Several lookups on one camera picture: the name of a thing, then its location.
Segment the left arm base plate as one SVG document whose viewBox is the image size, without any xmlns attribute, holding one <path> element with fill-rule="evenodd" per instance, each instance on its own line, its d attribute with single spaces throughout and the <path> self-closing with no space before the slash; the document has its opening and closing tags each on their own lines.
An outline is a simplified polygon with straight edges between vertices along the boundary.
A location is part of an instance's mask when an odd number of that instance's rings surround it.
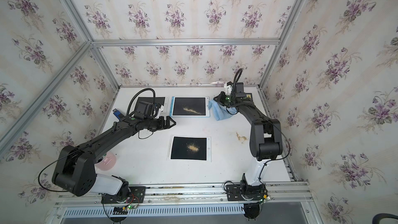
<svg viewBox="0 0 398 224">
<path fill-rule="evenodd" d="M 102 195 L 102 204 L 131 204 L 143 203 L 145 197 L 146 187 L 122 187 L 115 195 Z"/>
</svg>

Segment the light blue cloth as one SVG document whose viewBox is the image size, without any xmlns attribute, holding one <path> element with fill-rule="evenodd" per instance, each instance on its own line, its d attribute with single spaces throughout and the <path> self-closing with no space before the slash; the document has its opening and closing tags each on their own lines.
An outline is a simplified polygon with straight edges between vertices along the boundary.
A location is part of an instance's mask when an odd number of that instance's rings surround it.
<svg viewBox="0 0 398 224">
<path fill-rule="evenodd" d="M 217 121 L 229 119 L 238 113 L 235 107 L 227 108 L 225 106 L 221 106 L 215 100 L 209 100 L 208 108 L 212 111 L 212 114 Z"/>
</svg>

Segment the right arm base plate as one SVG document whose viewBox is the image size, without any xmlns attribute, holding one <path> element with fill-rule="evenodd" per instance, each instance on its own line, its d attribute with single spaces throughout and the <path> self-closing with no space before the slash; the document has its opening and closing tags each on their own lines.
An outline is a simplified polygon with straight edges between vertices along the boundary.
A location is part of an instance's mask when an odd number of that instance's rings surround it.
<svg viewBox="0 0 398 224">
<path fill-rule="evenodd" d="M 224 186 L 228 201 L 262 201 L 267 198 L 268 190 L 264 185 L 241 186 L 229 184 Z"/>
</svg>

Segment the white drawing tablet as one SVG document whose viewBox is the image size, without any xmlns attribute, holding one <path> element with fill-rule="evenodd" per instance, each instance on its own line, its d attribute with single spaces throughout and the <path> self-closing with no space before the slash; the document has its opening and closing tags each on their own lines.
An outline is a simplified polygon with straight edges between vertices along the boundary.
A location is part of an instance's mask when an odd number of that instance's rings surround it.
<svg viewBox="0 0 398 224">
<path fill-rule="evenodd" d="M 167 159 L 211 162 L 211 137 L 172 135 Z"/>
<path fill-rule="evenodd" d="M 135 109 L 137 109 L 137 105 L 139 102 L 152 103 L 152 100 L 153 100 L 152 97 L 138 97 L 138 99 L 136 101 Z M 169 97 L 168 96 L 156 97 L 155 103 L 162 105 L 163 111 L 166 111 L 169 107 Z"/>
</svg>

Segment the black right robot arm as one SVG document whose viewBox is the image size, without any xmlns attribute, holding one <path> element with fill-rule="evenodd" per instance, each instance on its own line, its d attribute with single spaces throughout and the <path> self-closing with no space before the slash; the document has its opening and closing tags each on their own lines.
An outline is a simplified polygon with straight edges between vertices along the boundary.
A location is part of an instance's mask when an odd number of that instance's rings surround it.
<svg viewBox="0 0 398 224">
<path fill-rule="evenodd" d="M 233 81 L 224 84 L 225 91 L 214 97 L 211 107 L 218 120 L 241 114 L 250 124 L 249 149 L 254 159 L 242 176 L 239 190 L 245 198 L 252 198 L 266 192 L 262 176 L 268 167 L 287 155 L 278 158 L 283 154 L 285 137 L 279 120 L 267 117 L 255 106 L 251 94 L 246 93 L 244 84 L 239 82 L 242 72 L 242 68 L 238 69 Z"/>
</svg>

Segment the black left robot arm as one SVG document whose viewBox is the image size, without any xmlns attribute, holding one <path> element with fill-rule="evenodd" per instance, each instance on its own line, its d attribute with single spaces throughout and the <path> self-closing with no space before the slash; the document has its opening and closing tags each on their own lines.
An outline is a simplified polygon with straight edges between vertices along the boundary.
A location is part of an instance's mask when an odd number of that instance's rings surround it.
<svg viewBox="0 0 398 224">
<path fill-rule="evenodd" d="M 134 100 L 146 91 L 152 93 L 151 100 L 137 102 L 136 110 L 132 110 Z M 119 143 L 142 130 L 154 133 L 174 127 L 176 122 L 170 116 L 160 116 L 161 111 L 155 91 L 142 89 L 133 96 L 126 115 L 114 122 L 110 129 L 90 141 L 78 146 L 68 145 L 60 151 L 59 158 L 53 162 L 52 183 L 60 188 L 60 192 L 69 192 L 76 197 L 97 193 L 110 196 L 116 202 L 126 201 L 131 195 L 128 181 L 118 176 L 98 174 L 95 165 Z"/>
</svg>

